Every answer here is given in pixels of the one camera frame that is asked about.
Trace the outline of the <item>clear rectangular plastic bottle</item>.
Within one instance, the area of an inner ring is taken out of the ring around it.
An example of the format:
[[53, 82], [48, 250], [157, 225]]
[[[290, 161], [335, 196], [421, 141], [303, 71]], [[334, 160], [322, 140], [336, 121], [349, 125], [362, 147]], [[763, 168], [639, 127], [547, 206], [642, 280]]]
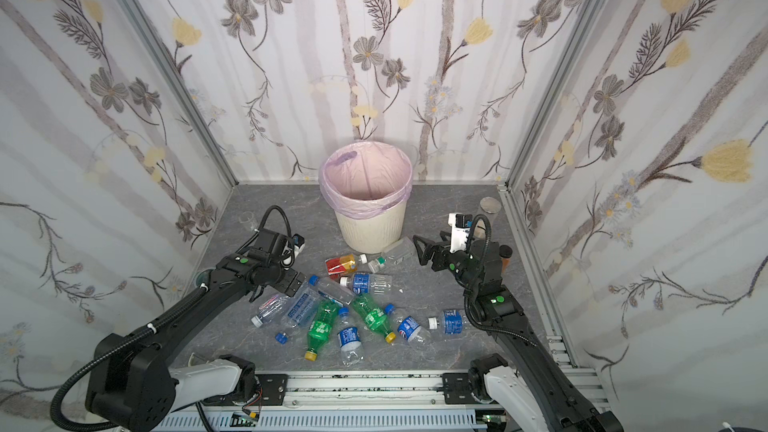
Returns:
[[402, 237], [398, 241], [387, 246], [377, 257], [369, 263], [372, 273], [385, 273], [393, 270], [405, 259], [415, 254], [415, 246], [411, 239]]

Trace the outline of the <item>clear bottle blue cap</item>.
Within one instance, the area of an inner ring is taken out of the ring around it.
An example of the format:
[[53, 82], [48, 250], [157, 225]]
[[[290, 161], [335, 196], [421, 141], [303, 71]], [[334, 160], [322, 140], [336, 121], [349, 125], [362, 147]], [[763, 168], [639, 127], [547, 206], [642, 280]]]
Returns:
[[333, 299], [343, 306], [349, 306], [356, 298], [356, 294], [353, 291], [328, 276], [312, 275], [309, 278], [309, 284], [322, 295]]

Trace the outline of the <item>clear bottle white cap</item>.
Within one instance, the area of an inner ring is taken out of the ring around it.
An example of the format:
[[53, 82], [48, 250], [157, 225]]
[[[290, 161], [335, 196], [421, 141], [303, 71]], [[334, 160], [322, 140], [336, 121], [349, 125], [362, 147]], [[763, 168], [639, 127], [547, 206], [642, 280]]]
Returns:
[[251, 323], [256, 328], [261, 328], [274, 321], [284, 312], [290, 298], [285, 294], [276, 293], [262, 303], [256, 313], [251, 317]]

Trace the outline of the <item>pepsi label clear bottle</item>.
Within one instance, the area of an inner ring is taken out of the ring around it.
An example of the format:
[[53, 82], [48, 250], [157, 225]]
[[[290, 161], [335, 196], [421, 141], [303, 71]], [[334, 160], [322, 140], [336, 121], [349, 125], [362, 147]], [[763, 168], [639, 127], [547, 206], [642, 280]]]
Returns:
[[426, 326], [409, 309], [392, 303], [385, 306], [384, 312], [390, 318], [395, 332], [410, 345], [427, 345], [433, 337]]

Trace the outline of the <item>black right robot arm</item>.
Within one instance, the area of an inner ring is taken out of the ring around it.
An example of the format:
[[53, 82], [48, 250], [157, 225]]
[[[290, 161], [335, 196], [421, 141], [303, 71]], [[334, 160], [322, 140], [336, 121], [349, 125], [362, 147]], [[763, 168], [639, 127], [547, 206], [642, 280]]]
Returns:
[[503, 283], [503, 246], [492, 239], [488, 217], [453, 214], [449, 224], [437, 242], [412, 241], [421, 265], [450, 272], [463, 288], [469, 324], [505, 352], [471, 363], [474, 400], [498, 404], [523, 431], [621, 431], [616, 415], [600, 411], [559, 367]]

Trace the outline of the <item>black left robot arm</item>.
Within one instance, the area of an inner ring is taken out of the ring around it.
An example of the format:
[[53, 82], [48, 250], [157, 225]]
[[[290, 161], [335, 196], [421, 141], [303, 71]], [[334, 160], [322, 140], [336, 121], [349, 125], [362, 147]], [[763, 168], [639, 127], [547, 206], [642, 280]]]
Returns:
[[270, 206], [251, 237], [205, 272], [187, 297], [131, 333], [103, 339], [93, 358], [54, 394], [53, 424], [67, 431], [150, 431], [190, 405], [248, 407], [262, 401], [261, 380], [248, 360], [226, 354], [198, 366], [172, 364], [199, 332], [242, 298], [254, 301], [268, 287], [292, 297], [306, 283], [293, 267], [305, 239], [290, 228], [268, 229], [272, 213], [285, 212]]

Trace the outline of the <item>green soda bottle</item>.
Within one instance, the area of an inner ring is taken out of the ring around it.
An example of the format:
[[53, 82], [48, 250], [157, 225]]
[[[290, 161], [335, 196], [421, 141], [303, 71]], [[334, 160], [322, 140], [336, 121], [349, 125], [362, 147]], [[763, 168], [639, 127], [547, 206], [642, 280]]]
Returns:
[[329, 341], [340, 310], [340, 304], [332, 299], [323, 300], [316, 310], [307, 334], [304, 358], [316, 361], [322, 347]]
[[357, 295], [351, 302], [354, 311], [363, 320], [365, 327], [392, 344], [396, 335], [390, 325], [388, 316], [368, 293]]

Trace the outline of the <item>clear bottle blue label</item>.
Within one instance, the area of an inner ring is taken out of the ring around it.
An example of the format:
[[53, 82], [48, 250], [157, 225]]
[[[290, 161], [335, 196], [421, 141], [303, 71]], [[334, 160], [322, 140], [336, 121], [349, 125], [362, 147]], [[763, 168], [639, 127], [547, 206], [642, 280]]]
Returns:
[[322, 296], [314, 288], [304, 288], [288, 307], [281, 325], [287, 330], [306, 325], [314, 316], [321, 300]]
[[340, 284], [355, 294], [386, 294], [393, 286], [390, 276], [381, 274], [355, 273], [342, 276]]

